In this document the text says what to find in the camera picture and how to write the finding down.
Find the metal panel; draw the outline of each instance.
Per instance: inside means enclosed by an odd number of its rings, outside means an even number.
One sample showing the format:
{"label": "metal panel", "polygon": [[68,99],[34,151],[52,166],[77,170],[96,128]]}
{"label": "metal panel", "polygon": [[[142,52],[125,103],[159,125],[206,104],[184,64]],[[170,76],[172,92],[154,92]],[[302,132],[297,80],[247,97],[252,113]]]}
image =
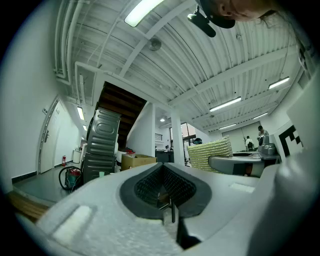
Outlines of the metal panel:
{"label": "metal panel", "polygon": [[83,163],[83,181],[87,183],[93,179],[115,172],[115,157],[86,153]]}
{"label": "metal panel", "polygon": [[94,115],[88,136],[87,152],[113,156],[119,128],[120,114],[99,107]]}

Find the vacuum cleaner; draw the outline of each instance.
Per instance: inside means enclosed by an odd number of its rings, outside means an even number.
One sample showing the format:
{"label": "vacuum cleaner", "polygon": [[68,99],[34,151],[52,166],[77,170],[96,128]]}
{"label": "vacuum cleaner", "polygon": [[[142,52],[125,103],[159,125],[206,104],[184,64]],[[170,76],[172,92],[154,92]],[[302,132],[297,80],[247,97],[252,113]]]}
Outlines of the vacuum cleaner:
{"label": "vacuum cleaner", "polygon": [[[61,173],[65,171],[64,185],[61,182]],[[59,183],[64,190],[74,191],[84,184],[82,168],[68,166],[59,172]]]}

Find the door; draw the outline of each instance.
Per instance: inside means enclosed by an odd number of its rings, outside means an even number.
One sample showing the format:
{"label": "door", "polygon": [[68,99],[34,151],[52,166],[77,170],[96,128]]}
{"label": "door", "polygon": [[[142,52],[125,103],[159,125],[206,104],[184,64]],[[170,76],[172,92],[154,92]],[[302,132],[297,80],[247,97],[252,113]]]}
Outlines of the door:
{"label": "door", "polygon": [[64,109],[59,101],[55,106],[54,111],[52,112],[52,116],[50,118],[47,130],[45,132],[41,150],[41,173],[44,173],[55,167],[54,159],[63,112]]}

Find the floor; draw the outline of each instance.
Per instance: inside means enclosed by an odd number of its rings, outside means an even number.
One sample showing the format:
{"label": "floor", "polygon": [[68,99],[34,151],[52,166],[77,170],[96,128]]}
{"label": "floor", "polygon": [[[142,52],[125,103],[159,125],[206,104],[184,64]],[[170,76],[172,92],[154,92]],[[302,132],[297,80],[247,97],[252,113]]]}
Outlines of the floor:
{"label": "floor", "polygon": [[[69,162],[67,166],[79,167],[79,164]],[[52,206],[70,194],[69,191],[63,190],[59,183],[59,172],[62,168],[64,166],[17,182],[13,184],[14,190],[33,201]],[[61,175],[61,182],[65,183],[64,175]]]}

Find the white ceiling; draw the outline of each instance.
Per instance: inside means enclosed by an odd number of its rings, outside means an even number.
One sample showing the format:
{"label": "white ceiling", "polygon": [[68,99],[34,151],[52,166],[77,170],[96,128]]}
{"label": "white ceiling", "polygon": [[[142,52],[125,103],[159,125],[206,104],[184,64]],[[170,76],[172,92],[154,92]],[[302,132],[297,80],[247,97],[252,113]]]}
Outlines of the white ceiling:
{"label": "white ceiling", "polygon": [[[217,35],[209,38],[187,20],[196,9],[194,0],[164,0],[136,28],[123,20],[139,0],[131,1],[120,17],[130,0],[90,2],[77,21],[74,60],[96,67],[101,45],[119,18],[102,53],[100,69],[124,77],[163,104],[177,108],[187,122],[191,120],[205,132],[235,122],[250,123],[255,116],[272,112],[300,68],[294,34],[278,17],[270,18],[268,26],[259,20],[236,22],[231,29],[211,24]],[[161,40],[160,50],[146,46],[146,38],[152,37]],[[269,84],[285,77],[291,77],[287,87],[268,90]],[[74,97],[75,88],[68,94]],[[209,112],[239,96],[241,102]]]}

